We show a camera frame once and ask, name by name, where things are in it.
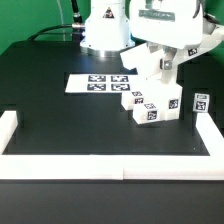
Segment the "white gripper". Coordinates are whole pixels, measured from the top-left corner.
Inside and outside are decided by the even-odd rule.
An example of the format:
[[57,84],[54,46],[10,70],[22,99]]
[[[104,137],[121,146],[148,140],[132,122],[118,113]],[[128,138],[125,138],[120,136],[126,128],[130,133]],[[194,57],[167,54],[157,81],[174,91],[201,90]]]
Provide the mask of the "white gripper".
[[131,0],[129,16],[133,37],[173,47],[164,50],[162,70],[172,69],[176,48],[194,48],[202,42],[200,0]]

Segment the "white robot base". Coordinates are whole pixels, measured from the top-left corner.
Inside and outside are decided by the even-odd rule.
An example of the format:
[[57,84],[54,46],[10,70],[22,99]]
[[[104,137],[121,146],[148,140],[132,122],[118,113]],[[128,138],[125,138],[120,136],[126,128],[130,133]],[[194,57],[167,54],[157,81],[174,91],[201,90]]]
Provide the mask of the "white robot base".
[[99,57],[117,57],[134,45],[125,0],[91,0],[81,51]]

